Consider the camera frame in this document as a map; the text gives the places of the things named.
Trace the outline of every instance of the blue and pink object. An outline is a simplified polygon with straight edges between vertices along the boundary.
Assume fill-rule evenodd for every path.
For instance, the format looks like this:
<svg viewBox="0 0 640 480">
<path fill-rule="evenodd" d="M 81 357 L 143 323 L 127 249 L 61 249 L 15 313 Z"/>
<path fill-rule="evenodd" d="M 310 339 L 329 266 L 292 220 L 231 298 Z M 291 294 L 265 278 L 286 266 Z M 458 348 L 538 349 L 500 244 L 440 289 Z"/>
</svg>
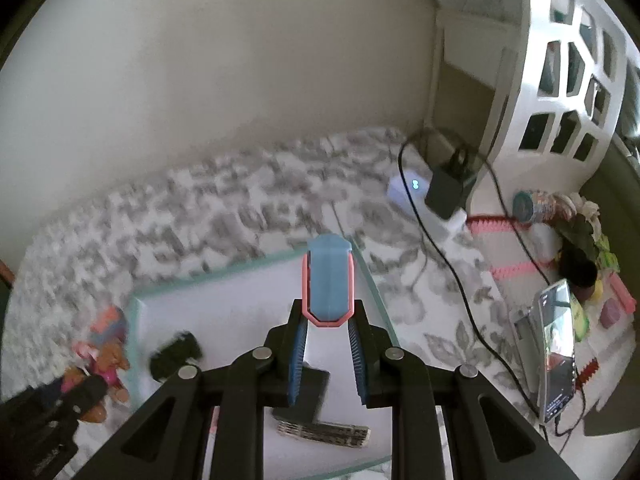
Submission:
<svg viewBox="0 0 640 480">
<path fill-rule="evenodd" d="M 335 234 L 308 243 L 302 260 L 302 314 L 316 326 L 338 327 L 353 316 L 351 243 Z"/>
</svg>

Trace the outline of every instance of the smartphone screen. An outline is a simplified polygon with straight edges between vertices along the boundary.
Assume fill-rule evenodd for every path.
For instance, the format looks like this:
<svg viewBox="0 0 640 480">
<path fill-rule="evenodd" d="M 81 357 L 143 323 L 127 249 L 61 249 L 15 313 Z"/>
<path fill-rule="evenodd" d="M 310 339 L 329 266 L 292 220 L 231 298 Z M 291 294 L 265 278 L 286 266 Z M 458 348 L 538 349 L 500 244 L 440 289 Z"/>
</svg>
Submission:
<svg viewBox="0 0 640 480">
<path fill-rule="evenodd" d="M 574 326 L 567 283 L 544 292 L 540 307 L 545 338 L 545 422 L 548 422 L 566 406 L 575 391 Z"/>
</svg>

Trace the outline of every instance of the dark green object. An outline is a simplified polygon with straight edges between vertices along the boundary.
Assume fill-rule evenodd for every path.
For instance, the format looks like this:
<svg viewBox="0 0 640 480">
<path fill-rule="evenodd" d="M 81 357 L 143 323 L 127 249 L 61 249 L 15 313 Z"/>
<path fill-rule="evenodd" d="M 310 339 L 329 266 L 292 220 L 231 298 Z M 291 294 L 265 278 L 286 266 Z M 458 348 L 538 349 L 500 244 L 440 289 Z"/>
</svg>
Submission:
<svg viewBox="0 0 640 480">
<path fill-rule="evenodd" d="M 149 359 L 149 371 L 156 381 L 164 381 L 182 366 L 202 359 L 202 349 L 191 332 L 180 332 Z"/>
<path fill-rule="evenodd" d="M 593 227 L 584 215 L 578 213 L 571 220 L 559 218 L 554 224 L 558 234 L 574 247 L 580 249 L 587 259 L 594 262 L 598 257 L 598 250 L 593 241 Z"/>
</svg>

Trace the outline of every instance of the gray leaf pattern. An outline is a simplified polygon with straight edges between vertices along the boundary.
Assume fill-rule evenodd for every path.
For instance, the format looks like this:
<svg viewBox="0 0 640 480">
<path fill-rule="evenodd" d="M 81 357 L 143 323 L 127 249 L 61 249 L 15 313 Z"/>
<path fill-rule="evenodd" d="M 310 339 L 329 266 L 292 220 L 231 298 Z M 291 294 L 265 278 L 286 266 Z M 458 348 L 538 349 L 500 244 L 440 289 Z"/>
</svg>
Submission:
<svg viewBox="0 0 640 480">
<path fill-rule="evenodd" d="M 398 130 L 369 128 L 210 156 L 120 186 L 45 225 L 26 252 L 8 306 L 2 396 L 61 375 L 73 361 L 71 345 L 97 312 L 110 303 L 126 308 L 134 288 L 298 248 L 325 232 L 353 236 L 408 351 L 447 367 L 488 366 L 443 261 L 415 219 L 386 198 L 403 141 Z M 407 168 L 424 169 L 414 150 L 405 157 Z M 469 233 L 442 249 L 469 298 L 481 300 L 478 323 L 501 334 L 503 318 L 491 307 L 499 299 L 488 300 L 492 280 Z M 127 406 L 108 411 L 107 423 L 82 434 L 80 452 L 61 478 L 129 416 Z M 384 465 L 373 473 L 390 478 Z"/>
</svg>

